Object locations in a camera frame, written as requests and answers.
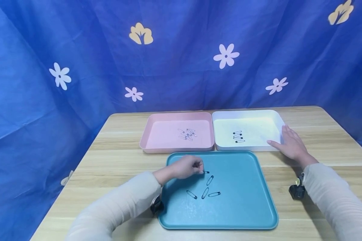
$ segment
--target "plastic tray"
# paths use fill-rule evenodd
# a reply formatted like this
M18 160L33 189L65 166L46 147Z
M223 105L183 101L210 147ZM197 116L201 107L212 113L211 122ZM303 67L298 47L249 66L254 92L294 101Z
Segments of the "plastic tray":
M208 112L164 113L149 116L140 147L146 153L214 149L212 115Z
M209 173L171 180L162 190L166 229L274 229L278 213L257 157L252 152L173 153L167 165L184 155L204 160Z
M283 141L284 121L273 110L216 111L212 119L217 150L273 152L267 140Z

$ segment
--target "light blue fabric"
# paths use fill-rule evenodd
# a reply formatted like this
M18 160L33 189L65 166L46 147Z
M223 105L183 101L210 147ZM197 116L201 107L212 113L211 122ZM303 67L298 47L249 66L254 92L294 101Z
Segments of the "light blue fabric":
M0 240L30 239L115 112L318 105L362 145L343 3L0 0Z

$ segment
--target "sleeve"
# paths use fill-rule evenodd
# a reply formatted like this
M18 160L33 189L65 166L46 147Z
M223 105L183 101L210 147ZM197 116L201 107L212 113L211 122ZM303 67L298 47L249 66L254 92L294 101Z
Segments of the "sleeve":
M147 210L161 193L155 176L144 172L88 206L75 219L66 241L110 241L114 229Z
M362 202L348 183L321 163L304 169L303 184L308 195L333 228L338 240L362 241Z

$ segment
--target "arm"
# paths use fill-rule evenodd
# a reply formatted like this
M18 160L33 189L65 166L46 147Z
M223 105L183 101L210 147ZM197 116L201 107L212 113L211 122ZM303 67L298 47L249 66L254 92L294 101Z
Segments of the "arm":
M312 157L296 132L282 128L285 143L268 141L287 157L296 160L304 170L303 184L313 202L333 228L338 240L362 241L362 202L348 183L332 168Z
M204 168L199 157L184 156L153 173L144 172L88 206L75 219L66 241L111 241L112 232L125 221L147 210L173 178L187 178Z

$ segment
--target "blue tray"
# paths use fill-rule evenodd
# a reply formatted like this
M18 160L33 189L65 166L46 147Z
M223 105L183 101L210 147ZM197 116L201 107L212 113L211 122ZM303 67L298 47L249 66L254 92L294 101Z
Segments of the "blue tray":
M247 151L173 153L203 158L204 170L171 180L162 190L166 229L274 229L279 217L257 157Z

